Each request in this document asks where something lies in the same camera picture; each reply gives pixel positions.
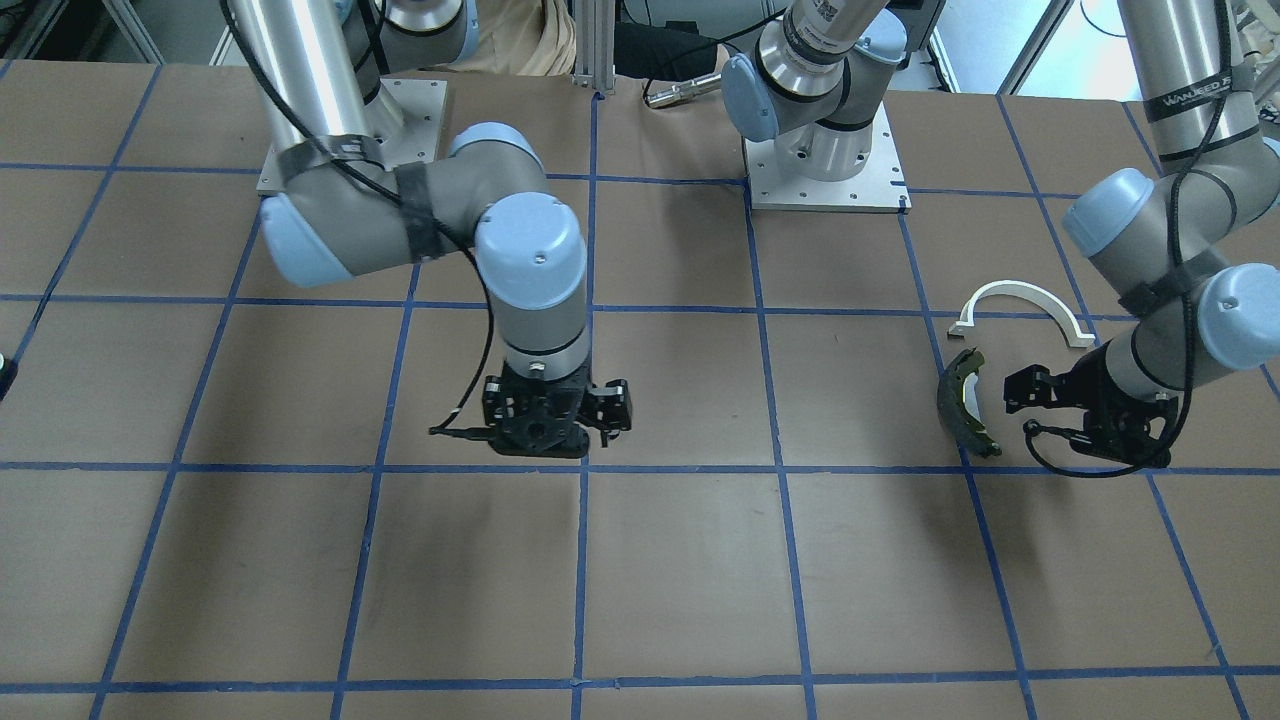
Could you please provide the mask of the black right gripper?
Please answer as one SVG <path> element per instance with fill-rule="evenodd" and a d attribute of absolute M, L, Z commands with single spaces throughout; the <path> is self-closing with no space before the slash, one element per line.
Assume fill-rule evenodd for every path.
<path fill-rule="evenodd" d="M 506 366 L 485 378 L 483 415 L 483 441 L 500 455 L 581 459 L 591 447 L 590 430 L 608 447 L 632 429 L 634 405 L 627 380 L 595 386 L 586 365 L 558 380 Z"/>

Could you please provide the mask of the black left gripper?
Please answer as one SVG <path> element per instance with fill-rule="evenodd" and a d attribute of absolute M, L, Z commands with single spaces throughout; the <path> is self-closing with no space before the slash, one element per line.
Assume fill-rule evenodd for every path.
<path fill-rule="evenodd" d="M 1120 462 L 1126 468 L 1165 468 L 1170 448 L 1181 428 L 1175 398 L 1144 401 L 1121 391 L 1106 368 L 1105 345 L 1088 352 L 1070 372 L 1053 375 L 1042 365 L 1030 365 L 1004 380 L 1007 414 L 1027 407 L 1079 407 L 1083 428 L 1047 427 L 1034 419 L 1023 424 L 1025 446 L 1043 468 L 1048 462 L 1033 439 L 1041 434 L 1062 437 L 1071 450 Z"/>

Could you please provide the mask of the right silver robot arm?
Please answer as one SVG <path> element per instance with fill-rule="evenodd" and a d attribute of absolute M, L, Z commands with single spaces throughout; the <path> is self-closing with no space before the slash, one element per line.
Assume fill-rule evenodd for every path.
<path fill-rule="evenodd" d="M 486 295 L 499 375 L 476 372 L 483 425 L 453 416 L 434 436 L 481 441 L 507 456 L 577 459 L 630 430 L 625 380 L 591 379 L 588 245 L 552 195 L 527 140 L 497 122 L 421 158 L 421 117 L 396 102 L 387 73 L 470 58 L 472 1 L 223 1 L 220 10 L 264 95 L 275 167 L 260 205 L 279 272 L 315 287 L 461 252 Z"/>

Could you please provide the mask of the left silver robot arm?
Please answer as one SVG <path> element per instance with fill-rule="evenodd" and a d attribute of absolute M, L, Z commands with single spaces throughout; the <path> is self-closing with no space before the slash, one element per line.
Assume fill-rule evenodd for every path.
<path fill-rule="evenodd" d="M 1193 393 L 1277 356 L 1277 268 L 1231 264 L 1217 243 L 1277 209 L 1277 142 L 1260 127 L 1254 72 L 1230 1 L 1117 5 L 1155 135 L 1160 178 L 1124 168 L 1083 193 L 1062 225 L 1135 318 L 1069 372 L 1007 377 L 1007 413 L 1082 410 L 1042 436 L 1114 462 L 1120 477 L 1165 468 Z"/>

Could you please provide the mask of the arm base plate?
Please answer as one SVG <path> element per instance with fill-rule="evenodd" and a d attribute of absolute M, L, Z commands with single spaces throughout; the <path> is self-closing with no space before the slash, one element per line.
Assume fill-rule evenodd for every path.
<path fill-rule="evenodd" d="M 905 213 L 913 206 L 883 104 L 852 132 L 817 123 L 742 141 L 754 210 Z"/>

